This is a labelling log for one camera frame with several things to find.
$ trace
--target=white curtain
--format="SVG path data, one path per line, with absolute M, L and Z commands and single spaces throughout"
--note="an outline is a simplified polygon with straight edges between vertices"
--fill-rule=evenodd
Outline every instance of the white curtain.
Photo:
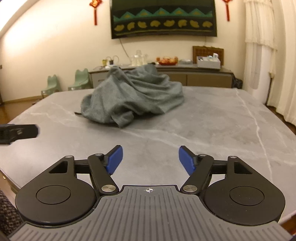
M 296 0 L 278 0 L 282 8 L 282 28 L 284 39 L 279 42 L 283 46 L 284 57 L 277 60 L 282 75 L 273 80 L 268 105 L 276 107 L 286 121 L 296 125 Z
M 265 103 L 270 77 L 275 75 L 275 20 L 270 0 L 244 0 L 246 5 L 246 62 L 244 89 Z

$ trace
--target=wooden floor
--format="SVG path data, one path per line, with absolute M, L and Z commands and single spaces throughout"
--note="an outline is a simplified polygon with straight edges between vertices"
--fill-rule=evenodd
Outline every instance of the wooden floor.
M 22 113 L 23 111 L 28 109 L 30 106 L 32 106 L 32 104 L 35 102 L 36 100 L 30 100 L 30 101 L 4 104 L 0 106 L 0 124 L 7 124 L 12 119 L 17 117 L 20 113 Z M 281 114 L 277 113 L 274 107 L 268 107 L 268 109 L 271 110 L 278 118 L 280 118 L 290 128 L 290 130 L 296 135 L 296 127 L 293 124 L 286 122 L 284 120 L 284 117 Z M 10 189 L 10 186 L 7 180 L 2 179 L 2 177 L 0 177 L 0 189 L 5 193 L 5 195 L 11 201 L 11 203 L 15 205 L 15 194 Z M 295 234 L 296 233 L 296 216 L 292 217 L 289 221 L 282 224 L 282 226 L 290 234 Z

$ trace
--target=storage box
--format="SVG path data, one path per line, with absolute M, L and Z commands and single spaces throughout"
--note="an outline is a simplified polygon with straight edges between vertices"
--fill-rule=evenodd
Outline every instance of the storage box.
M 197 67 L 203 69 L 221 69 L 221 62 L 219 59 L 216 61 L 209 61 L 207 57 L 196 57 Z

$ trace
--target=gray cloth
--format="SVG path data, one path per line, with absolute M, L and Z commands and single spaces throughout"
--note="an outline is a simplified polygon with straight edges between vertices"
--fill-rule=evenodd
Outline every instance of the gray cloth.
M 99 123 L 124 127 L 135 114 L 163 114 L 183 101 L 182 84 L 171 82 L 166 74 L 159 75 L 154 65 L 125 71 L 115 66 L 107 79 L 83 98 L 81 113 Z

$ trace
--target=metal screw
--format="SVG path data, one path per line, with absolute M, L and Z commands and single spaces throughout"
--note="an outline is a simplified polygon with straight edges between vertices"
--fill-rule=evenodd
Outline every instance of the metal screw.
M 113 192 L 116 190 L 116 187 L 114 185 L 111 185 L 111 184 L 107 184 L 105 186 L 102 186 L 102 190 L 104 192 Z
M 194 185 L 186 185 L 183 187 L 183 190 L 185 192 L 196 192 L 197 191 L 197 187 Z

